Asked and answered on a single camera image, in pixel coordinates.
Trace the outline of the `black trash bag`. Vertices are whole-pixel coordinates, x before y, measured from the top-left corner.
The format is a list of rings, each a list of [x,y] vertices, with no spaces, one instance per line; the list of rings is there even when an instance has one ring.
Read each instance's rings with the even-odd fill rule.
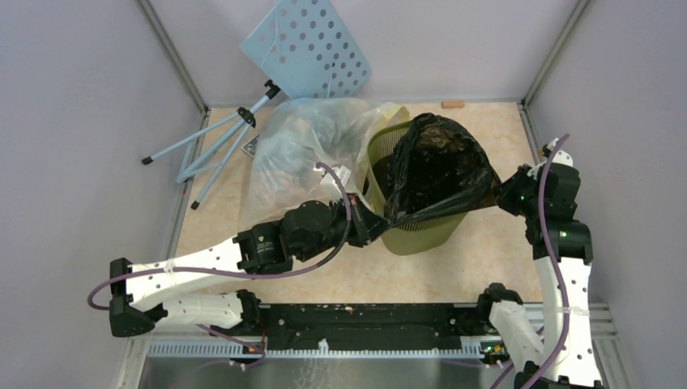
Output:
[[[391,225],[496,205],[501,179],[476,138],[459,122],[423,113],[386,162],[384,217]]]

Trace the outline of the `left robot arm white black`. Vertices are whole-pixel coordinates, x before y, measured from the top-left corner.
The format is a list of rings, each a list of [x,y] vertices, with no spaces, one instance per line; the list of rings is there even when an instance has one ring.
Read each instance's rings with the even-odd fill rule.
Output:
[[[364,247],[391,222],[366,207],[355,194],[336,202],[310,200],[278,220],[251,229],[204,250],[156,263],[134,264],[125,258],[109,264],[109,327],[113,336],[140,336],[157,327],[206,326],[255,332],[260,322],[258,300],[245,290],[219,297],[196,292],[225,277],[269,280],[296,276],[294,270],[320,254],[321,267],[349,244]]]

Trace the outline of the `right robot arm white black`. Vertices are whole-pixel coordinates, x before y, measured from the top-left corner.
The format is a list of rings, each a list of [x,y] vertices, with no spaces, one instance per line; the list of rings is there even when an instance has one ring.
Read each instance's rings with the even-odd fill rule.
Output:
[[[498,207],[526,222],[543,296],[541,330],[505,285],[492,283],[478,298],[476,326],[501,337],[516,388],[604,387],[591,338],[591,231],[574,217],[580,183],[570,163],[522,165],[497,189]]]

